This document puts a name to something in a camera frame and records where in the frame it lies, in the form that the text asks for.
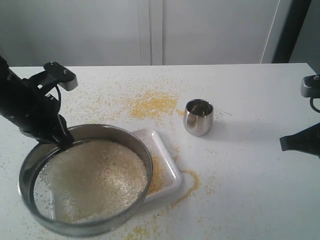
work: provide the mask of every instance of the metal sieve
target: metal sieve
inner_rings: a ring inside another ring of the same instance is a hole
[[[75,139],[74,146],[92,140],[108,140],[121,144],[137,154],[146,168],[147,175],[146,186],[138,194],[137,199],[111,217],[104,217],[103,214],[86,215],[85,218],[75,221],[75,215],[82,210],[74,204],[77,199],[55,192],[48,177],[51,159],[60,153],[53,144],[38,144],[28,154],[20,170],[19,193],[33,217],[55,233],[72,237],[89,237],[109,232],[127,221],[145,200],[153,175],[151,155],[137,137],[115,126],[87,124],[74,126],[69,130]]]

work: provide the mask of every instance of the table surface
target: table surface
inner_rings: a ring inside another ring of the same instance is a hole
[[[69,126],[102,123],[159,131],[183,174],[180,189],[144,204],[118,229],[91,239],[319,239],[320,160],[282,152],[279,138],[319,122],[300,95],[304,63],[70,67],[79,86],[62,91]],[[13,67],[28,78],[41,67]],[[187,101],[214,105],[213,129],[188,134]],[[64,240],[35,222],[17,191],[36,141],[0,118],[0,239]]]

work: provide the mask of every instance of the plastic tray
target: plastic tray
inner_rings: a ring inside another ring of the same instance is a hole
[[[157,159],[157,164],[153,163],[153,168],[155,169],[158,167],[158,169],[161,169],[161,171],[158,172],[159,175],[162,176],[161,179],[163,181],[162,187],[147,195],[144,202],[149,202],[177,190],[181,185],[182,176],[160,138],[160,135],[150,128],[134,131],[133,134],[145,144],[150,151],[152,158]]]

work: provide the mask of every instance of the black cable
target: black cable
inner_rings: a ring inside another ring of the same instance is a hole
[[[315,99],[314,97],[310,97],[310,106],[313,110],[315,110],[317,113],[320,114],[320,110],[318,108],[316,108],[314,105],[314,99]]]
[[[58,93],[58,112],[60,111],[61,108],[61,92],[58,86],[55,86],[56,92]]]

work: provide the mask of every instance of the metal cup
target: metal cup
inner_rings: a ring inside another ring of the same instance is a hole
[[[188,133],[202,136],[211,129],[213,121],[214,107],[210,102],[203,99],[193,99],[186,104],[183,125]]]

